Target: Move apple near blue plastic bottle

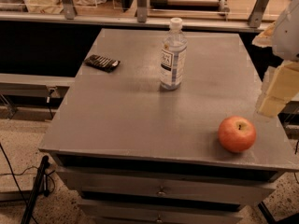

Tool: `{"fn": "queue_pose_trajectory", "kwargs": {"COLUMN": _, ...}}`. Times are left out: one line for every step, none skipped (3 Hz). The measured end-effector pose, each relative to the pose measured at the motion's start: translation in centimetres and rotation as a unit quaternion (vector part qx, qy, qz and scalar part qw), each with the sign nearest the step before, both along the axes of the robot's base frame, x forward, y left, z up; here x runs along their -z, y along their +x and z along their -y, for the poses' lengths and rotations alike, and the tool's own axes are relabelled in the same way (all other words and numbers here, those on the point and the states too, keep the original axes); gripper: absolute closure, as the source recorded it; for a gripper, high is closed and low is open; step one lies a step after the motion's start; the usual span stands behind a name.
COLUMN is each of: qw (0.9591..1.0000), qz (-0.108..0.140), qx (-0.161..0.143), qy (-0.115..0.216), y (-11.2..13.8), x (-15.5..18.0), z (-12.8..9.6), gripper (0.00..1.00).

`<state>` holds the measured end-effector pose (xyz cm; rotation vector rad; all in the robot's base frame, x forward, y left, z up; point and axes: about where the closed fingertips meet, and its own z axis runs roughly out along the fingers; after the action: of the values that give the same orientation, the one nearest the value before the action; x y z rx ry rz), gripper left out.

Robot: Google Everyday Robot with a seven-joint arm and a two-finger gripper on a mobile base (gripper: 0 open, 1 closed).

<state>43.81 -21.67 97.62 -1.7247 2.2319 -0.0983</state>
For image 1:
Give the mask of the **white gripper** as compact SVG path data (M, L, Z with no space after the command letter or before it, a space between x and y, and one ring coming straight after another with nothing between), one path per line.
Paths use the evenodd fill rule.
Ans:
M256 35L252 44L260 48L272 46L276 56L289 60L277 68L269 66L263 77L256 111L273 118L299 92L299 0L291 0L276 23Z

